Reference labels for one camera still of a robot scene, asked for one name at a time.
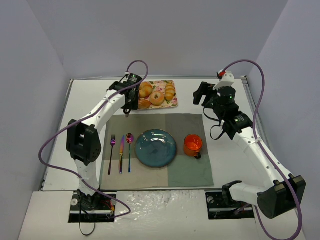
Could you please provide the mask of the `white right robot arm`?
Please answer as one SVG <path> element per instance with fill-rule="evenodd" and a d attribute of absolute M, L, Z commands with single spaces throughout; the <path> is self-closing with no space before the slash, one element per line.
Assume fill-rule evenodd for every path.
<path fill-rule="evenodd" d="M 222 132 L 234 141 L 245 153 L 260 174 L 262 186 L 254 186 L 235 180 L 223 185 L 222 195 L 227 205 L 244 202 L 257 206 L 265 217 L 274 219 L 296 208 L 293 194 L 299 203 L 306 188 L 306 181 L 300 175 L 294 176 L 273 156 L 262 140 L 254 136 L 253 122 L 235 103 L 236 90 L 231 86 L 219 89 L 214 84 L 201 82 L 193 93 L 194 105 L 201 104 L 212 109 L 217 116 Z"/>

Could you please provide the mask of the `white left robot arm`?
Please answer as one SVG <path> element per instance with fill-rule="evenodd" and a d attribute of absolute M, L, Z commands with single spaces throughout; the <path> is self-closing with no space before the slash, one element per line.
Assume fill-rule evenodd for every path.
<path fill-rule="evenodd" d="M 142 77 L 130 73 L 123 82 L 116 81 L 108 89 L 104 98 L 87 114 L 88 119 L 72 125 L 67 130 L 66 150 L 75 161 L 77 173 L 96 190 L 100 189 L 96 160 L 102 152 L 100 132 L 110 118 L 122 109 L 129 115 L 138 109 L 139 85 Z"/>

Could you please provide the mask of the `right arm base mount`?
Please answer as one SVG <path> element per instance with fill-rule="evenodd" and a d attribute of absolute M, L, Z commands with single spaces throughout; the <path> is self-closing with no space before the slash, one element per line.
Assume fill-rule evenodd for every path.
<path fill-rule="evenodd" d="M 209 220 L 254 219 L 253 207 L 242 201 L 227 203 L 222 188 L 205 190 L 207 216 Z"/>

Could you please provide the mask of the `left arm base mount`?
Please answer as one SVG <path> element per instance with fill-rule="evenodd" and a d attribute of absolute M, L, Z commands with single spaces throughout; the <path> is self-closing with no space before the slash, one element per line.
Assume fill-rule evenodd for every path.
<path fill-rule="evenodd" d="M 95 193 L 93 196 L 72 194 L 68 223 L 113 223 L 116 201 Z"/>

